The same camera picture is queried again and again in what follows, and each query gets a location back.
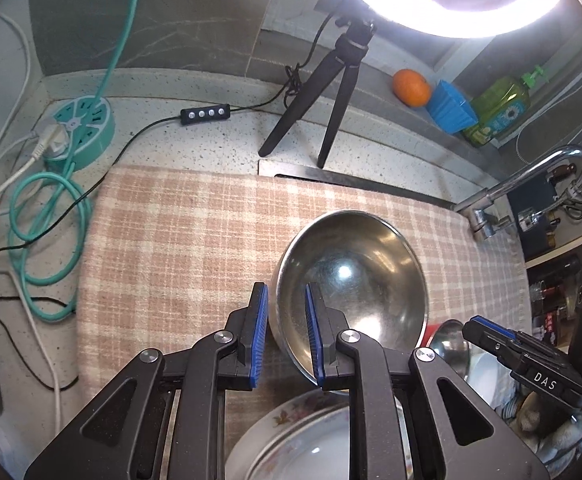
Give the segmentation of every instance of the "blue silicone cup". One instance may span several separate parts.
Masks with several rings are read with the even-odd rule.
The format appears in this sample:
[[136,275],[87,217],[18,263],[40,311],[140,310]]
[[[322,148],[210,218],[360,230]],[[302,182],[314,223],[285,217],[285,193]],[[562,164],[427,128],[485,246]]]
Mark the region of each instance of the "blue silicone cup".
[[478,117],[466,98],[447,81],[440,81],[427,104],[427,111],[447,134],[477,124]]

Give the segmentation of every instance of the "faucet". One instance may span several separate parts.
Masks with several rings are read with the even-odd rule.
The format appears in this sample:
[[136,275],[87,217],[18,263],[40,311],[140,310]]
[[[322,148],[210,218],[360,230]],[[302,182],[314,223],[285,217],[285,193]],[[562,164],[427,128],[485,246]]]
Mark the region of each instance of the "faucet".
[[[469,219],[469,225],[473,231],[473,238],[476,241],[481,242],[486,240],[501,229],[513,224],[513,221],[509,216],[498,219],[485,212],[485,209],[492,206],[497,198],[505,196],[517,187],[522,186],[522,184],[528,182],[534,176],[545,173],[549,168],[566,158],[579,158],[582,161],[582,147],[576,144],[568,144],[557,148],[554,152],[546,156],[541,156],[532,162],[530,166],[522,168],[522,170],[513,174],[505,181],[500,182],[498,185],[490,189],[482,189],[466,200],[456,204],[453,210]],[[534,227],[543,215],[557,209],[567,200],[581,200],[581,189],[582,167],[575,180],[567,186],[567,189],[562,192],[553,204],[538,212],[531,209],[520,213],[517,222],[522,231],[528,231]]]

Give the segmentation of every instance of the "checkered cloth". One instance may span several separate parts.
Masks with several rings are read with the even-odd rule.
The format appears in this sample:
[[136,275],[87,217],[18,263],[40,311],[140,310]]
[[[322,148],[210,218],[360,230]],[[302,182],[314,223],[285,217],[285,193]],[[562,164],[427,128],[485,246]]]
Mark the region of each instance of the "checkered cloth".
[[[87,399],[143,348],[174,352],[222,328],[246,306],[253,282],[270,281],[297,232],[338,209],[368,211],[404,235],[426,278],[430,322],[482,314],[530,332],[517,236],[477,244],[456,213],[370,191],[117,166],[98,196],[79,283],[78,364]],[[227,392],[226,449],[311,387],[268,332],[258,388]]]

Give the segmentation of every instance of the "tripod leg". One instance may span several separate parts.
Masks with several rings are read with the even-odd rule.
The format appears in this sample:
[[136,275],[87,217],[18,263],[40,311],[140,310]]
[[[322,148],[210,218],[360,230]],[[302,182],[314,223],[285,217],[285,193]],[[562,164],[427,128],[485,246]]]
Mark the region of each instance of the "tripod leg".
[[258,155],[267,156],[275,149],[282,137],[287,134],[289,128],[296,121],[302,119],[306,111],[311,108],[313,103],[320,97],[320,94],[324,92],[324,89],[331,84],[343,68],[344,63],[336,57],[334,51],[331,51],[322,59],[311,74],[311,77],[303,84],[302,89],[295,96],[287,111],[280,117],[276,127],[273,128],[260,151],[258,151]]
[[347,65],[344,68],[344,74],[342,75],[342,81],[340,82],[338,95],[335,97],[331,118],[329,119],[329,124],[327,125],[327,131],[324,134],[320,155],[318,155],[318,168],[324,168],[324,163],[327,161],[327,157],[329,156],[333,141],[335,140],[335,135],[340,129],[340,124],[342,122],[342,118],[344,117],[344,112],[347,111],[349,101],[351,100],[351,95],[356,89],[357,75],[359,72],[360,65]]

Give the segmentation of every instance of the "bottle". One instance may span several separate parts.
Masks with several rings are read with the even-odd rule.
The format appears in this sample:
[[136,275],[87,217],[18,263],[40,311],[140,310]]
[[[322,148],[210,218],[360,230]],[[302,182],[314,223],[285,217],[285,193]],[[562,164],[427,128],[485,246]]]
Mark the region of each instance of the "bottle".
[[478,116],[478,123],[462,131],[466,140],[476,147],[484,146],[516,123],[531,105],[529,89],[535,86],[535,78],[543,74],[542,68],[536,65],[533,73],[525,73],[520,79],[501,77],[473,99],[471,107]]

